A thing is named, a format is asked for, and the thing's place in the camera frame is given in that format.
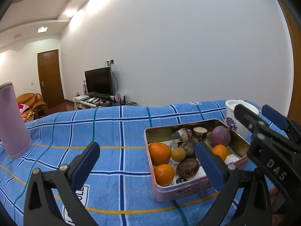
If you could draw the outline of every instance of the pink thermos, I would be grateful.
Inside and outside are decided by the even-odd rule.
[[[0,139],[12,159],[22,155],[31,145],[11,82],[0,85]]]

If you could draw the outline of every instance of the purple flower pattern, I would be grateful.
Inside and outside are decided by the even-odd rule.
[[[231,126],[232,126],[232,129],[233,129],[234,131],[237,130],[236,123],[234,122],[234,120],[233,120],[232,118],[226,117],[226,124],[227,124],[228,126],[231,125]]]

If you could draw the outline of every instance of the orange armchair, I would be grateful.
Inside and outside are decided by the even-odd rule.
[[[45,112],[48,111],[48,106],[43,100],[41,94],[38,93],[25,93],[21,96],[17,97],[18,104],[28,105],[29,109],[27,109],[24,113],[28,114],[29,112],[35,113],[35,119],[41,118],[45,115]]]

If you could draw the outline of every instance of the white router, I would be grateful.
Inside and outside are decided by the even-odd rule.
[[[84,101],[86,99],[89,99],[90,97],[88,95],[80,95],[77,97],[74,97],[74,99],[78,100],[78,101]]]

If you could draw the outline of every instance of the black tv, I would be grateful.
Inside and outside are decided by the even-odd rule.
[[[110,67],[85,71],[85,77],[89,96],[114,95]]]

